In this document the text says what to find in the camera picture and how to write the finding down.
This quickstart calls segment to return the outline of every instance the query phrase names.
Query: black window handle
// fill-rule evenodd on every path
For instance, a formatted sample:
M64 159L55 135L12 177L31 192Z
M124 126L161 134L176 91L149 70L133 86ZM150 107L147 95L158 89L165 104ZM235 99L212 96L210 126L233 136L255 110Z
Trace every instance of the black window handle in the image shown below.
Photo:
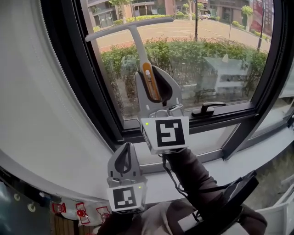
M203 118L206 116L211 116L215 109L212 106L226 106L224 102L207 102L203 103L201 108L194 109L191 113L194 118Z

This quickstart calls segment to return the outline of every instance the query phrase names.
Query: person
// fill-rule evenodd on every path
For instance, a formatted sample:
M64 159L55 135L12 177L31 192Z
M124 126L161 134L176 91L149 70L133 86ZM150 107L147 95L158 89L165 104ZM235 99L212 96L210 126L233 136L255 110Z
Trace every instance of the person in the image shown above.
M178 224L179 220L193 213L195 209L205 220L226 203L222 190L208 193L198 191L215 188L217 184L191 150L185 149L180 153L167 154L165 157L183 189L187 191L189 202L182 199L164 201L135 216L112 213L99 229L98 235L183 234ZM264 234L267 227L265 218L249 207L243 207L238 223L250 235Z

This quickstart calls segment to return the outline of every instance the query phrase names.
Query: window glass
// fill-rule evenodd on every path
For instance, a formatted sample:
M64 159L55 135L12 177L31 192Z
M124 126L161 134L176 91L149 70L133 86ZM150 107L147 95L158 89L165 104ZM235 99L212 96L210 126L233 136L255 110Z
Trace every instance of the window glass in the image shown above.
M230 138L236 127L237 125L232 125L197 134L191 134L189 136L189 148L195 155L201 155L219 150ZM158 155L150 155L150 151L145 142L136 143L134 145L140 164L150 164L162 161Z
M175 7L163 0L136 0L124 6L112 5L110 1L93 4L92 1L84 16L95 30L115 27L124 21L175 15L174 22L138 30L150 62L180 85L185 110L210 101L245 102L253 96L271 45L272 0L212 0L210 4L199 1L198 41L195 41L193 2L189 5L187 0L176 0ZM96 42L102 58L99 65L107 71L104 79L112 85L110 92L115 93L122 116L125 120L135 118L138 100L134 72L139 60L131 34L117 32Z
M279 95L279 98L275 102L274 106L270 110L270 112L267 114L266 118L263 120L261 125L258 127L258 129L255 131L255 133L252 135L252 137L255 137L257 135L260 135L268 129L274 128L275 124L286 121L287 117L289 115L292 115L292 112L294 111L294 70L293 67L294 63L292 63L292 67L290 70L290 73L288 75L288 79L286 84L284 85L284 88Z

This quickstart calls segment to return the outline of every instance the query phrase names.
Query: banner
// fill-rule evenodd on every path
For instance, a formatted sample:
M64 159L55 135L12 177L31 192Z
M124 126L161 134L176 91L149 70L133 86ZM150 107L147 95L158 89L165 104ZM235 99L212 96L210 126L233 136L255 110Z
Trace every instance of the banner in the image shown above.
M261 32L262 22L262 2L261 0L253 0L253 21L250 30Z
M264 0L265 1L265 17L264 17L264 27L263 33L270 36L272 34L272 25L273 25L273 10L274 4L273 0Z

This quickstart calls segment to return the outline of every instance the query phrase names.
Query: white wall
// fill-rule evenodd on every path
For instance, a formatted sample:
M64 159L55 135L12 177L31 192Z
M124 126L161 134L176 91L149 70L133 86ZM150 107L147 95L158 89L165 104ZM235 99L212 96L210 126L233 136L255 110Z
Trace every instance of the white wall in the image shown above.
M107 199L112 153L65 82L45 37L37 0L0 1L0 32L1 167L52 194ZM203 133L192 135L191 148L222 145L218 140L226 132L219 132L214 142ZM285 129L227 162L205 167L222 185L271 160L293 140L293 132ZM138 146L139 158L149 159L146 143ZM166 173L147 177L147 203L180 198Z

